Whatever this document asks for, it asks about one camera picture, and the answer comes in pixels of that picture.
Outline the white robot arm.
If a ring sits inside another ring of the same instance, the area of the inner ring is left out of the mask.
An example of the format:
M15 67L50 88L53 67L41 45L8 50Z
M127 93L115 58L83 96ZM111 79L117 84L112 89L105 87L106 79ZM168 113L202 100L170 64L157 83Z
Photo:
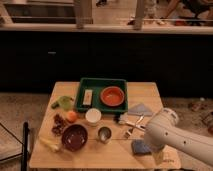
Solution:
M179 117L172 109L162 108L145 126L145 144L154 153L168 145L213 166L213 138L180 129L178 122Z

